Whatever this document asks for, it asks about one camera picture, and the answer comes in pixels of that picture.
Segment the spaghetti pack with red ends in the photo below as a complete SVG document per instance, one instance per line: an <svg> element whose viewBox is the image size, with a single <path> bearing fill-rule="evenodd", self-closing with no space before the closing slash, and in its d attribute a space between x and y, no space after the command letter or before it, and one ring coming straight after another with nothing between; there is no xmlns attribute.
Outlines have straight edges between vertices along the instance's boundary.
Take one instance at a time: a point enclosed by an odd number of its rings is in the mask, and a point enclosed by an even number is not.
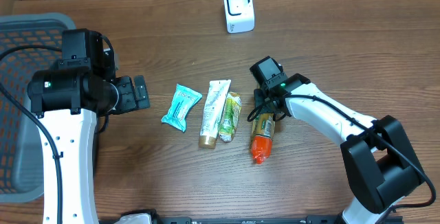
<svg viewBox="0 0 440 224"><path fill-rule="evenodd" d="M254 109L248 115L248 122L252 122L251 154L256 164L262 164L270 157L274 138L274 112L269 104L265 103L265 96L261 89L254 90Z"/></svg>

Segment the green tea packet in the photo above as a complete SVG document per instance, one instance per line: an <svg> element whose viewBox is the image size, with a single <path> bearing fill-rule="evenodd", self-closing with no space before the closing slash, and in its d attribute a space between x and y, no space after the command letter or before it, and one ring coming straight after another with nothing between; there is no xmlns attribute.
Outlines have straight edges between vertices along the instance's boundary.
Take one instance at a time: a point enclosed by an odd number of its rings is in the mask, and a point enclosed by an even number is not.
<svg viewBox="0 0 440 224"><path fill-rule="evenodd" d="M228 92L219 125L219 137L224 142L231 142L237 131L242 102L238 93Z"/></svg>

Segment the teal wet wipes pack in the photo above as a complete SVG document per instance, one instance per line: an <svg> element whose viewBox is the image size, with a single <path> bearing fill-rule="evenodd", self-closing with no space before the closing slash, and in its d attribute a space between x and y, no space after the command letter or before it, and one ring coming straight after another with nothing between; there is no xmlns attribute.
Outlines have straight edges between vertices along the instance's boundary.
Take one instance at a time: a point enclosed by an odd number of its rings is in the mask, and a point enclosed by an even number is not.
<svg viewBox="0 0 440 224"><path fill-rule="evenodd" d="M187 127L186 116L201 98L201 93L177 84L168 113L162 117L161 123L169 124L184 133Z"/></svg>

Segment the white cream tube gold cap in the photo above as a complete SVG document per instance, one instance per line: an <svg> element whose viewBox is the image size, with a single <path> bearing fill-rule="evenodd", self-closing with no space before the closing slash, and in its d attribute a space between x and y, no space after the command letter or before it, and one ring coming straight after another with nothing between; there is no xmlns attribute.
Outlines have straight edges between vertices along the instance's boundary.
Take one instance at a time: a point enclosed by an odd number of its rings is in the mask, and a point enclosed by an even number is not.
<svg viewBox="0 0 440 224"><path fill-rule="evenodd" d="M231 80L212 80L203 108L199 147L214 149Z"/></svg>

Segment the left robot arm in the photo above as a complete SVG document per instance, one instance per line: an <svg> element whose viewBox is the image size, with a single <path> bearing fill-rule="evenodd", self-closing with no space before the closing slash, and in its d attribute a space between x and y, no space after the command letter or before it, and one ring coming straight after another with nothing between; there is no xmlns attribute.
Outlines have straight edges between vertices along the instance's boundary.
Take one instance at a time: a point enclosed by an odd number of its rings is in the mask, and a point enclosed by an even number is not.
<svg viewBox="0 0 440 224"><path fill-rule="evenodd" d="M143 76L116 75L109 39L87 29L62 33L61 58L27 87L43 151L44 223L97 223L94 200L100 118L150 107Z"/></svg>

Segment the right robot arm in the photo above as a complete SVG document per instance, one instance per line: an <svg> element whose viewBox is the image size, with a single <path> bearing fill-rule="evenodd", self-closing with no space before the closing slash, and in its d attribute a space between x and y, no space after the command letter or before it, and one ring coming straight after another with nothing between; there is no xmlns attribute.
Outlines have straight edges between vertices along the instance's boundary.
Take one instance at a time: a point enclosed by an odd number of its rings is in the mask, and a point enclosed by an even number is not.
<svg viewBox="0 0 440 224"><path fill-rule="evenodd" d="M313 126L341 150L354 195L339 223L383 223L400 201L425 182L425 174L402 124L387 115L363 115L326 96L310 79L287 76L267 56L250 67L258 84L256 107L263 113L294 117Z"/></svg>

